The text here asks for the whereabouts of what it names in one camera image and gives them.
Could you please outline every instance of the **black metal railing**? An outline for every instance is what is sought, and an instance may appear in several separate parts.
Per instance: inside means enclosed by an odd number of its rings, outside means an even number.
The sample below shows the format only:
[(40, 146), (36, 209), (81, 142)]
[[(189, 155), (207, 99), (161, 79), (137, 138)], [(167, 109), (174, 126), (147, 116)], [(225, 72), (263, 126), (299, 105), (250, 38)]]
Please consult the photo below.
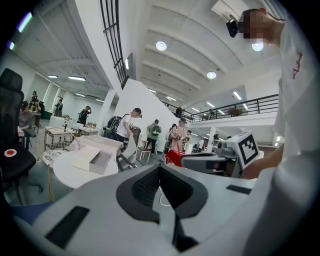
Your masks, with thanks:
[(113, 67), (116, 70), (117, 76), (123, 89), (129, 78), (126, 75), (124, 57), (122, 55), (120, 29), (119, 29), (119, 0), (100, 0), (103, 26), (106, 39), (108, 41), (111, 52)]
[(171, 105), (169, 103), (166, 103), (164, 101), (161, 100), (161, 102), (178, 118), (185, 118), (187, 121), (189, 120), (189, 122), (192, 121), (192, 113), (185, 111), (184, 109), (181, 110), (181, 115), (179, 115), (179, 113), (177, 113), (178, 115), (176, 115), (177, 109), (178, 107)]
[(193, 114), (191, 122), (277, 112), (278, 100), (278, 94), (274, 94), (267, 97), (243, 101), (237, 104), (217, 107)]

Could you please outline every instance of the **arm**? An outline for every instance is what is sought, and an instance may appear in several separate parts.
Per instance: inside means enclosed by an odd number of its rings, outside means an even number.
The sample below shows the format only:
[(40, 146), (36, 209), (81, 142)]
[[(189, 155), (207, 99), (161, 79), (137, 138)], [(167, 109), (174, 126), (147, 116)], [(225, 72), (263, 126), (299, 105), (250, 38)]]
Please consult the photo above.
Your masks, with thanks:
[(258, 159), (245, 168), (242, 179), (255, 179), (259, 176), (260, 172), (266, 168), (276, 167), (280, 164), (282, 155), (284, 152), (284, 144), (278, 147), (274, 152), (272, 152), (267, 157)]

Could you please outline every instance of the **black office chair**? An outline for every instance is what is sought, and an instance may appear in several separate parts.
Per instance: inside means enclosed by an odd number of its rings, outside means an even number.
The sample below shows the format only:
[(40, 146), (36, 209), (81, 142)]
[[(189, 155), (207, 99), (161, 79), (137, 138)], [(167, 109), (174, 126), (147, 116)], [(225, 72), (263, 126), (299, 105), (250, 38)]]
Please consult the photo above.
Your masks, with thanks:
[[(15, 186), (19, 203), (23, 205), (19, 193), (19, 179), (28, 175), (28, 171), (35, 165), (36, 158), (19, 143), (18, 122), (19, 113), (24, 99), (22, 88), (22, 77), (6, 68), (0, 76), (0, 168), (2, 169), (2, 181), (6, 185), (5, 192), (11, 184)], [(24, 130), (27, 136), (35, 137), (31, 130)], [(16, 150), (16, 155), (5, 156), (5, 151)], [(36, 186), (42, 192), (40, 184), (30, 184)]]

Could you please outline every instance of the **person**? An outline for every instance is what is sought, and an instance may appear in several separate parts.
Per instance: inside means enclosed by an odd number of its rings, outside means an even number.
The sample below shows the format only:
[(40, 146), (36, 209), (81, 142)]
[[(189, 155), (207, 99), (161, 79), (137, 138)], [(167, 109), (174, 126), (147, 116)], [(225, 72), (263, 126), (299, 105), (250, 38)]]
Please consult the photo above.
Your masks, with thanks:
[(90, 106), (86, 106), (85, 109), (83, 109), (80, 112), (79, 119), (78, 119), (77, 123), (83, 124), (85, 126), (86, 122), (87, 122), (87, 116), (90, 115), (90, 114), (92, 114), (91, 107)]
[(147, 135), (147, 143), (145, 148), (147, 149), (151, 143), (151, 155), (155, 153), (156, 149), (156, 142), (159, 138), (159, 134), (161, 134), (161, 127), (159, 126), (159, 120), (156, 119), (154, 123), (150, 124), (147, 128), (148, 135)]
[(55, 117), (62, 117), (62, 108), (63, 108), (62, 98), (59, 99), (59, 102), (55, 105), (54, 116)]
[(21, 130), (29, 129), (32, 125), (32, 115), (29, 113), (28, 101), (22, 102), (19, 112), (18, 126)]
[(116, 128), (116, 133), (115, 134), (108, 133), (106, 135), (106, 137), (108, 139), (112, 139), (112, 140), (115, 140), (115, 141), (124, 142), (125, 138), (127, 136), (127, 133), (129, 134), (129, 137), (133, 136), (134, 134), (130, 130), (130, 127), (129, 127), (131, 118), (142, 118), (141, 109), (136, 107), (130, 113), (125, 114), (121, 118), (121, 120), (119, 122), (119, 125)]
[(34, 104), (31, 106), (30, 111), (33, 111), (33, 112), (36, 111), (38, 113), (41, 111), (41, 107), (39, 106), (39, 100), (38, 99), (36, 99), (34, 101)]
[(178, 127), (173, 127), (170, 131), (170, 138), (171, 140), (171, 149), (176, 151), (182, 151), (182, 142), (183, 139), (186, 137), (185, 133), (185, 126), (186, 126), (186, 119), (181, 118), (179, 120)]
[(280, 20), (264, 8), (249, 9), (242, 13), (238, 24), (245, 39), (262, 39), (264, 43), (277, 46), (282, 63), (273, 130), (285, 137), (285, 143), (244, 170), (242, 178), (254, 179), (263, 169), (276, 167), (288, 157), (319, 148), (320, 102), (316, 97), (320, 95), (319, 62), (290, 15)]
[(204, 146), (204, 143), (205, 143), (205, 140), (204, 140), (204, 139), (201, 139), (201, 140), (198, 141), (198, 145), (197, 145), (197, 147), (198, 147), (197, 152), (198, 152), (198, 153), (199, 153), (199, 152), (202, 152), (202, 147)]

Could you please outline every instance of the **white ceiling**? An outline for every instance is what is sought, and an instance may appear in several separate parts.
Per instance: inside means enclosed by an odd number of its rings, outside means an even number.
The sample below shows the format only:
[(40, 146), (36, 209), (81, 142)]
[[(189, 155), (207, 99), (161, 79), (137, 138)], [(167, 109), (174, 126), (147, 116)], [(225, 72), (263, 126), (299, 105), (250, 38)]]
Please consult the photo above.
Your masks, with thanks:
[[(40, 74), (73, 93), (104, 100), (109, 86), (89, 54), (66, 0), (45, 0), (24, 31), (15, 35), (14, 52)], [(86, 78), (86, 82), (68, 79)]]
[[(227, 2), (237, 9), (240, 1)], [(208, 72), (216, 72), (217, 78), (220, 78), (279, 54), (275, 47), (264, 45), (264, 49), (257, 52), (240, 36), (231, 38), (226, 20), (212, 10), (216, 2), (217, 0), (153, 1), (146, 28), (141, 81), (156, 91), (161, 100), (180, 107), (190, 102), (199, 91), (215, 85), (215, 79), (207, 78)], [(243, 8), (241, 11), (244, 11), (263, 7), (263, 4), (259, 0), (242, 0), (240, 6)], [(158, 41), (165, 42), (167, 49), (157, 50)], [(245, 86), (240, 86), (239, 90), (245, 101)], [(216, 107), (235, 103), (232, 92), (216, 95), (211, 103)], [(177, 101), (169, 102), (166, 96)], [(205, 104), (206, 102), (201, 102), (192, 107), (206, 109)], [(186, 110), (195, 113), (191, 108)]]

